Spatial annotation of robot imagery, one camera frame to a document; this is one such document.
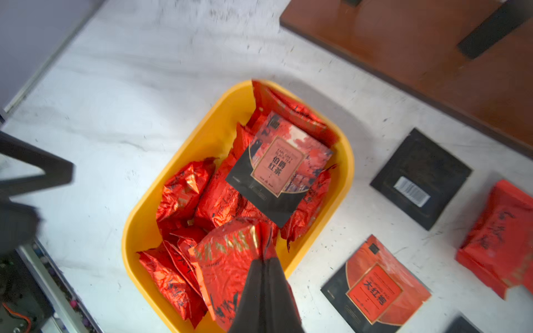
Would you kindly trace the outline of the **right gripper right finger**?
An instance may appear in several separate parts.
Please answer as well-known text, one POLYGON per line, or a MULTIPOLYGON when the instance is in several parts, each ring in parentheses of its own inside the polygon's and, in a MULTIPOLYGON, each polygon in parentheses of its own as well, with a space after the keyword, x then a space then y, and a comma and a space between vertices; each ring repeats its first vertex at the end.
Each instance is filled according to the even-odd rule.
POLYGON ((304 332, 278 258, 266 261, 266 332, 304 332))

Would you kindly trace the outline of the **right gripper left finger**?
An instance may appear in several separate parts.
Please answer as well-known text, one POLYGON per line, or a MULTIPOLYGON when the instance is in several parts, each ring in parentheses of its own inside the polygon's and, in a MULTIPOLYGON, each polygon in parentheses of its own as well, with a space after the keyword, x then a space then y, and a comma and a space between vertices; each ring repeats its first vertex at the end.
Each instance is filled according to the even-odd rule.
POLYGON ((228 332, 267 332, 266 276, 268 263, 268 260, 252 261, 235 319, 228 332))

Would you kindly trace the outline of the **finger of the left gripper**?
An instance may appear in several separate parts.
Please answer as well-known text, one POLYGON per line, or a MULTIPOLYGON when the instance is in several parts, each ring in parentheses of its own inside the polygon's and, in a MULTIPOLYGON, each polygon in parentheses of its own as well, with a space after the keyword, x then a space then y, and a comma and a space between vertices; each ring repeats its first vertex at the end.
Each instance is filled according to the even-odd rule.
POLYGON ((1 156, 32 167, 33 171, 28 175, 1 180, 1 193, 6 196, 60 187, 71 183, 74 178, 75 166, 72 162, 4 132, 1 132, 1 156))

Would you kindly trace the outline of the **black red label tea bag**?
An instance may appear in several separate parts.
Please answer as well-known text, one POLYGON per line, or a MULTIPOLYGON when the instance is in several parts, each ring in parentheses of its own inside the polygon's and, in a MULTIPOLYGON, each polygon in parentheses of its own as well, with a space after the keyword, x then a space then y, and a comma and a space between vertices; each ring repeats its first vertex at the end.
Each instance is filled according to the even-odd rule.
POLYGON ((431 297, 373 235, 321 292, 354 332, 398 332, 431 297))

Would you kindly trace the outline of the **black tea bag barcode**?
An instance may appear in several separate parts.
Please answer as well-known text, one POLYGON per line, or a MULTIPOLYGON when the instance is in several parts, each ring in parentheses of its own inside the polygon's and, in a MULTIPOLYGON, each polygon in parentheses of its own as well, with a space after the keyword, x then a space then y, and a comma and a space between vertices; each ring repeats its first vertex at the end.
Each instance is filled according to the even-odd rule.
POLYGON ((472 169, 414 128, 370 186, 430 230, 472 169))

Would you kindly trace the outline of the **red foil tea bag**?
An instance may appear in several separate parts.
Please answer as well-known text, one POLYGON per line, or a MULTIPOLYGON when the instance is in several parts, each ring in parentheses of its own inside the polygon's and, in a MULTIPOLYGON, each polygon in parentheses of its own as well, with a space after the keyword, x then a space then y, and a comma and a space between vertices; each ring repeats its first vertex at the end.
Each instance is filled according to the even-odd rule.
POLYGON ((514 287, 532 291, 532 197, 498 181, 455 259, 502 299, 514 287))
POLYGON ((223 331, 236 318, 251 263, 277 256, 277 236, 275 224, 239 217, 188 250, 208 312, 223 331))

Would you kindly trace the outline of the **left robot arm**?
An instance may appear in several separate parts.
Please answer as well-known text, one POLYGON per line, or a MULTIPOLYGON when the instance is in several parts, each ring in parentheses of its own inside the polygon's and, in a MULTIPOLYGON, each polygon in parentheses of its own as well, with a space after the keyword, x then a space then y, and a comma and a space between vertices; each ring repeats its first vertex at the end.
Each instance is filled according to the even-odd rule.
POLYGON ((3 255, 34 240, 41 221, 35 207, 14 203, 11 197, 71 183, 74 177, 74 164, 6 133, 1 133, 1 155, 43 170, 40 175, 1 181, 1 254, 3 255))

